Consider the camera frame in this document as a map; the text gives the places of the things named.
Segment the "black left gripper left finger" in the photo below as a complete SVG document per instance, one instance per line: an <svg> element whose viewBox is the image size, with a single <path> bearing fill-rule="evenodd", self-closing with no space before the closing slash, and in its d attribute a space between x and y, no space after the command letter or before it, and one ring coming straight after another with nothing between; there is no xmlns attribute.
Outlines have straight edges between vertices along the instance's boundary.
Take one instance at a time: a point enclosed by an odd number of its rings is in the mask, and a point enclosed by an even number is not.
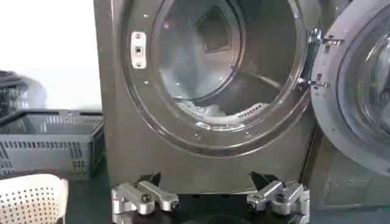
<svg viewBox="0 0 390 224"><path fill-rule="evenodd" d="M112 222L130 223L131 216L148 216L156 209L173 213L180 210L177 194L159 187L161 173L142 175L135 183L123 182L111 189Z"/></svg>

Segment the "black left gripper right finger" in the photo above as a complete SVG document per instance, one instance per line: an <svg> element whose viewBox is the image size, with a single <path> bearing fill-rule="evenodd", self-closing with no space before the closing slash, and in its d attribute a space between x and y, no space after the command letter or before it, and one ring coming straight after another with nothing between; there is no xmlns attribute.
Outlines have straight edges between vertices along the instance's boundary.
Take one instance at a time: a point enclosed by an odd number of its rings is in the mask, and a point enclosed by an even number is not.
<svg viewBox="0 0 390 224"><path fill-rule="evenodd" d="M251 213L265 212L267 208L280 216L292 217L292 223L310 222L310 190L300 182L284 182L275 175L249 172L256 191L247 194Z"/></svg>

